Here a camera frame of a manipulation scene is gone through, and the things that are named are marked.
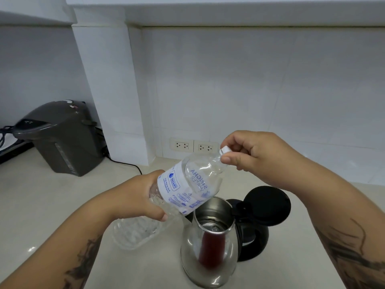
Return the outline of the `stainless steel electric kettle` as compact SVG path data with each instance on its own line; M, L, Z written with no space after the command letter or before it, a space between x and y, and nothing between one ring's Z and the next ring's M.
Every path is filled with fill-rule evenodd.
M186 276L201 288L223 286L238 262L263 252L268 227L284 222L290 212L287 194L272 186L258 186L243 200L209 199L185 217L180 260Z

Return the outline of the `black flat appliance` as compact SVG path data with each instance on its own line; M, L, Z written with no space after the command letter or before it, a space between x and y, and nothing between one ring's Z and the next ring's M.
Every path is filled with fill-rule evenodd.
M32 142L22 142L0 151L0 165L34 147Z

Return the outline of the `white wall socket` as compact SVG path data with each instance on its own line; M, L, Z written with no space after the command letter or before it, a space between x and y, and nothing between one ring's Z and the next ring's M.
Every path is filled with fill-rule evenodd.
M192 153L194 152L194 140L171 137L169 147L172 151Z
M193 152L197 154L212 154L219 151L219 145L216 142L194 140Z

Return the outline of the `clear plastic water bottle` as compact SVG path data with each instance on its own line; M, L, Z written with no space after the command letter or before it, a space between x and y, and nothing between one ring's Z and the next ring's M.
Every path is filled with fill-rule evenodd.
M150 188L150 201L168 215L165 222L148 217L118 219L113 223L113 239L122 249L139 248L173 224L189 215L218 192L221 173L227 165L219 152L189 155L162 173Z

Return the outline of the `person's right hand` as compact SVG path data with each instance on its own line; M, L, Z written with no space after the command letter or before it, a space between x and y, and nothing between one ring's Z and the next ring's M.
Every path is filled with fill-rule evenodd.
M256 158L253 166L235 166L264 183L299 193L304 189L306 157L272 132L238 130L227 136L220 147L229 146L226 154L248 154Z

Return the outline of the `person's right forearm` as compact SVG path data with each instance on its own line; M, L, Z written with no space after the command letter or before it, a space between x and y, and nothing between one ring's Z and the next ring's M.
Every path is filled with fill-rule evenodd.
M385 289L385 212L327 168L305 159L295 194L346 289Z

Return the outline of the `person's left forearm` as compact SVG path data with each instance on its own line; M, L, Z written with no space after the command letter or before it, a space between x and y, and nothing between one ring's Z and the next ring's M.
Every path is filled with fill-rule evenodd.
M0 289L84 289L103 234L115 219L109 189L73 212Z

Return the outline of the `person's left hand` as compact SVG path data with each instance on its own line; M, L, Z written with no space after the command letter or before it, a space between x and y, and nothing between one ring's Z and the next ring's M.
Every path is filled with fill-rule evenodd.
M134 218L142 202L150 201L150 188L164 170L155 170L149 174L137 175L109 191L113 203L115 219Z

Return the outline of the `grey electric hot water pot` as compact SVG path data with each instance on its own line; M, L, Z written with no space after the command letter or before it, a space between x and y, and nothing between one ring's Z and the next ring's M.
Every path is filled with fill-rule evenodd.
M97 123L83 101L45 103L29 112L13 127L13 136L32 141L56 173L81 177L104 158Z

